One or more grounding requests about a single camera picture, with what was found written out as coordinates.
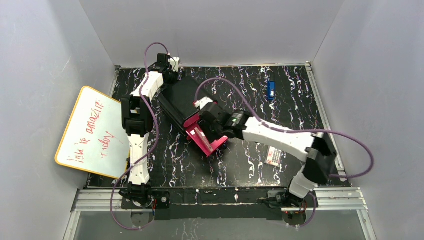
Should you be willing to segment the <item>pink lip gloss tube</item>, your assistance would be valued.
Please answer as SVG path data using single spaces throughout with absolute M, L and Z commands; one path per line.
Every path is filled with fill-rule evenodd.
M 203 134 L 203 132 L 201 130 L 199 130 L 197 127 L 194 129 L 195 133 L 198 135 L 198 137 L 201 139 L 201 141 L 203 142 L 203 144 L 205 145 L 205 147 L 207 149 L 209 149 L 210 151 L 213 150 L 212 146 L 210 145 L 208 139 L 206 138 L 206 136 Z

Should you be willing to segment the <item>pink drawer tray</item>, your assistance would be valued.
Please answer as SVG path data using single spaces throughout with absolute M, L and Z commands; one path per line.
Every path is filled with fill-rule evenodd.
M 199 115 L 196 113 L 183 124 L 183 128 L 187 133 L 187 140 L 192 140 L 195 144 L 209 157 L 217 149 L 223 147 L 227 140 L 227 136 L 216 138 L 211 133 L 207 133 L 209 130 L 201 120 Z

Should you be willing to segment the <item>clear false eyelash case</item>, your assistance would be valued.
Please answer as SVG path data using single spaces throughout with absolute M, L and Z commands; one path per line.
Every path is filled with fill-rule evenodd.
M 265 163 L 270 166 L 279 167 L 281 164 L 282 151 L 275 147 L 269 146 Z

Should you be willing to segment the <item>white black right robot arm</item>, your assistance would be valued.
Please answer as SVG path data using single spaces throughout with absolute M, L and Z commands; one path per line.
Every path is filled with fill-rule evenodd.
M 222 137 L 268 145 L 303 163 L 284 193 L 274 197 L 275 207 L 298 206 L 319 185 L 327 184 L 335 165 L 336 149 L 328 133 L 299 132 L 253 117 L 244 110 L 228 113 L 209 97 L 194 102 L 202 140 Z

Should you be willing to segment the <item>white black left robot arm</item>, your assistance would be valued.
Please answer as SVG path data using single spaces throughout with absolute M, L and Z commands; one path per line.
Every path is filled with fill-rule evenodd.
M 163 86 L 177 82 L 180 61 L 169 53 L 159 53 L 156 62 L 146 68 L 138 87 L 121 99 L 122 127 L 129 142 L 129 168 L 127 188 L 119 194 L 142 208 L 155 203 L 148 168 L 148 155 L 153 149 L 148 148 L 148 142 L 151 131 L 158 131 L 159 124 L 151 101 Z

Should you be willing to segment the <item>black makeup drawer box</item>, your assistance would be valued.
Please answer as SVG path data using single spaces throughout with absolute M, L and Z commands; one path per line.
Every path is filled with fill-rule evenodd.
M 173 85 L 169 85 L 158 95 L 158 101 L 171 125 L 185 137 L 185 123 L 198 113 L 194 107 L 195 93 L 200 83 L 192 76 L 185 76 Z

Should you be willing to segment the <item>blue small bottle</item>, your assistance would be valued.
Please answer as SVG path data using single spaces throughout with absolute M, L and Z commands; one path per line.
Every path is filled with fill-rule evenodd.
M 269 80 L 267 82 L 267 99 L 268 101 L 273 101 L 275 99 L 275 82 L 272 80 Z

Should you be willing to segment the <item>white board yellow frame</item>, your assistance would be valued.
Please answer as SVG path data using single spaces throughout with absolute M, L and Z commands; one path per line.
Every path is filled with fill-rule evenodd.
M 118 179 L 127 169 L 129 150 L 122 126 L 121 103 L 84 86 L 58 146 L 55 162 Z

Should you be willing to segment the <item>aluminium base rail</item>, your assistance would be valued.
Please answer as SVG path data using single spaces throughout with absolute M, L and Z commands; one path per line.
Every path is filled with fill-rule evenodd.
M 153 199 L 145 207 L 112 194 L 110 189 L 87 189 L 77 192 L 72 211 L 155 214 L 157 221 L 173 219 L 252 219 L 280 220 L 299 206 L 270 206 L 282 200 L 283 187 L 176 187 L 153 188 Z

